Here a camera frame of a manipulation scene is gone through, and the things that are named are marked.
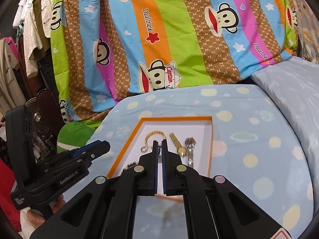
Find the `gold wristwatch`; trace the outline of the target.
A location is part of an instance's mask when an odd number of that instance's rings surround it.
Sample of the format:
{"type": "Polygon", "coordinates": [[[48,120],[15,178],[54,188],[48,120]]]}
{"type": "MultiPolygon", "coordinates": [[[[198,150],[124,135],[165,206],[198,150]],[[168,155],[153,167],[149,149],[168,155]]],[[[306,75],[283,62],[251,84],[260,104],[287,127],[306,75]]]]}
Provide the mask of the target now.
{"type": "Polygon", "coordinates": [[[187,149],[179,142],[174,133],[170,133],[170,139],[172,140],[177,154],[179,154],[182,158],[187,155],[187,149]]]}

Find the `green cushion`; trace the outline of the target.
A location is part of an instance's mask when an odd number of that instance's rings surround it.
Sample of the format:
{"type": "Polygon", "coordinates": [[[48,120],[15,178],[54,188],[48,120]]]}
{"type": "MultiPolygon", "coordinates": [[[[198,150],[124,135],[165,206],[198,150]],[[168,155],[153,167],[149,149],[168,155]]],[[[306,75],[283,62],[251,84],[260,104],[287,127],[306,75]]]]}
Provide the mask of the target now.
{"type": "Polygon", "coordinates": [[[59,131],[57,152],[61,153],[85,146],[100,124],[100,120],[67,122],[59,131]]]}

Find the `pale blue duvet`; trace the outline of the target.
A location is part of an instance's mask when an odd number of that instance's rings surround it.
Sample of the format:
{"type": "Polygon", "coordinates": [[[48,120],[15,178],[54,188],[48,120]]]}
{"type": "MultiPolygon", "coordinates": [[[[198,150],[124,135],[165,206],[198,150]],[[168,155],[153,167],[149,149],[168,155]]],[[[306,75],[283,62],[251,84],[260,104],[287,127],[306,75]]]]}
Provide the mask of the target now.
{"type": "Polygon", "coordinates": [[[284,114],[307,159],[318,211],[318,64],[293,56],[252,74],[284,114]]]}

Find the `small black fan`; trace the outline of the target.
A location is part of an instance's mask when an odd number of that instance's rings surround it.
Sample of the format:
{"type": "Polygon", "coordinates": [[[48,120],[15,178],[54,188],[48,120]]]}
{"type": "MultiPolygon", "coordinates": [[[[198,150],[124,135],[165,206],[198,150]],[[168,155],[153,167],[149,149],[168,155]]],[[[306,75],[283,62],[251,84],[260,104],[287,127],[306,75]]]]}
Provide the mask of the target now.
{"type": "Polygon", "coordinates": [[[56,150],[56,137],[53,135],[50,127],[41,115],[39,108],[37,107],[36,97],[29,99],[25,106],[30,111],[32,116],[32,125],[35,133],[44,142],[46,147],[51,151],[56,150]]]}

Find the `floral grey curtain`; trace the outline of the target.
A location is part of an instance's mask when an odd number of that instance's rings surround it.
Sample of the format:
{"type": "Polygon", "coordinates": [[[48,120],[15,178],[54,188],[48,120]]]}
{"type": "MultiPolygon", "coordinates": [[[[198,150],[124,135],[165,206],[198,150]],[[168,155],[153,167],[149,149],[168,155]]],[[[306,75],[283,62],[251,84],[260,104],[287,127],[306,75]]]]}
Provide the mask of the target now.
{"type": "Polygon", "coordinates": [[[298,30],[298,56],[318,64],[318,19],[306,0],[293,0],[298,30]]]}

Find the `colourful monkey print quilt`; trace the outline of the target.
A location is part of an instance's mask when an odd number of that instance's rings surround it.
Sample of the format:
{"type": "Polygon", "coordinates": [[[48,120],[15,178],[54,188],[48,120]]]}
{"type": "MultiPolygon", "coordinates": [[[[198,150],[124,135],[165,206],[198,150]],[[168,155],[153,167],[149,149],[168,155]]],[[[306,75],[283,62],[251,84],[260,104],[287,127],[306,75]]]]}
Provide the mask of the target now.
{"type": "Polygon", "coordinates": [[[102,119],[132,94],[237,83],[297,45],[293,0],[53,0],[65,121],[102,119]]]}

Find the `gold chain bangle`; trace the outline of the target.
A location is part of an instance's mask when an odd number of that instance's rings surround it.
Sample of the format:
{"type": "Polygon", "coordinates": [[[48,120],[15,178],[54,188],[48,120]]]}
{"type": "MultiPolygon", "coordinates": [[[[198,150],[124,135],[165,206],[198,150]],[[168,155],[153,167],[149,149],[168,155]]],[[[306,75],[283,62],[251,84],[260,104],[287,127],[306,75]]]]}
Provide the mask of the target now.
{"type": "Polygon", "coordinates": [[[144,145],[141,147],[142,152],[148,151],[152,148],[152,139],[166,139],[166,134],[163,131],[151,131],[148,133],[144,139],[144,145]]]}

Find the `hanging clothes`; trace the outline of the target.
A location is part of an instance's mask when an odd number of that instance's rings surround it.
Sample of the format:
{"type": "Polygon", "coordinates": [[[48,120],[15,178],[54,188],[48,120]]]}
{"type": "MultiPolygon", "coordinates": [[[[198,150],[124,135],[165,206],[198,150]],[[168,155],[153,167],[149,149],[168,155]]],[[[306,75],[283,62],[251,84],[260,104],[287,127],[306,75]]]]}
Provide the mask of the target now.
{"type": "Polygon", "coordinates": [[[16,37],[1,37],[1,114],[25,104],[42,89],[59,96],[53,71],[53,0],[20,0],[12,22],[16,37]]]}

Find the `silver wristwatch blue dial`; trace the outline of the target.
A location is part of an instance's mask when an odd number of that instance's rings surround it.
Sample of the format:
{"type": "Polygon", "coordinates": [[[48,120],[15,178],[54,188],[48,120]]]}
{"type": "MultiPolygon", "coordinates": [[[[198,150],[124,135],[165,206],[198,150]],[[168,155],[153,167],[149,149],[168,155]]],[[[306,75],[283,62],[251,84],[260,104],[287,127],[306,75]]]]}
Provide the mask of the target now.
{"type": "Polygon", "coordinates": [[[186,138],[185,147],[187,149],[187,165],[191,168],[194,167],[194,147],[196,145],[196,141],[193,137],[186,138]]]}

